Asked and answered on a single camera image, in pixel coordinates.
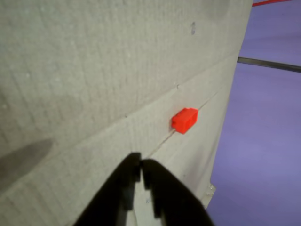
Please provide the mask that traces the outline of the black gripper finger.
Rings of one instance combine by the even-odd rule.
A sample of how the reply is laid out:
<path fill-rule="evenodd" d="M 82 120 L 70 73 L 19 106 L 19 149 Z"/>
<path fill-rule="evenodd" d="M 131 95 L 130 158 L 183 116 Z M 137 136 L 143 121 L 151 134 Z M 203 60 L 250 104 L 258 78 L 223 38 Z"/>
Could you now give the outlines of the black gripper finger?
<path fill-rule="evenodd" d="M 141 162 L 144 188 L 150 191 L 154 218 L 163 226 L 212 226 L 201 201 L 167 168 L 153 159 Z"/>
<path fill-rule="evenodd" d="M 135 184 L 140 181 L 140 153 L 129 154 L 112 172 L 81 213 L 76 226 L 124 226 L 133 209 Z"/>

